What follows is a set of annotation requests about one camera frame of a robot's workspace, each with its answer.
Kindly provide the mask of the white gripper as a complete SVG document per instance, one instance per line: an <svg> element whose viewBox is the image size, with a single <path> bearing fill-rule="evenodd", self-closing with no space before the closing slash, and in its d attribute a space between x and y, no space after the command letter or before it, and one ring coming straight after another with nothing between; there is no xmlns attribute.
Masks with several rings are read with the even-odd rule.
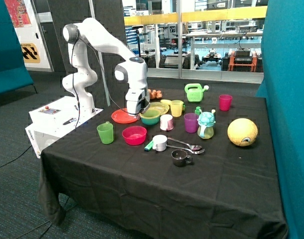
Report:
<svg viewBox="0 0 304 239"><path fill-rule="evenodd" d="M127 111L132 115L145 113L150 107L150 96L147 88L129 88L125 99L127 101Z"/></svg>

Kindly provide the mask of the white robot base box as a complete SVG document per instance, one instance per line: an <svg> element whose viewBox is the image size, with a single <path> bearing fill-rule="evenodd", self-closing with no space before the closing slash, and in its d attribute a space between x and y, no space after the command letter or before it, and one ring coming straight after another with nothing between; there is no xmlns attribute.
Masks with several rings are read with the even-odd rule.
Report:
<svg viewBox="0 0 304 239"><path fill-rule="evenodd" d="M80 126L102 109L79 111L74 97L64 96L29 112L32 124L25 128L37 158L43 149Z"/></svg>

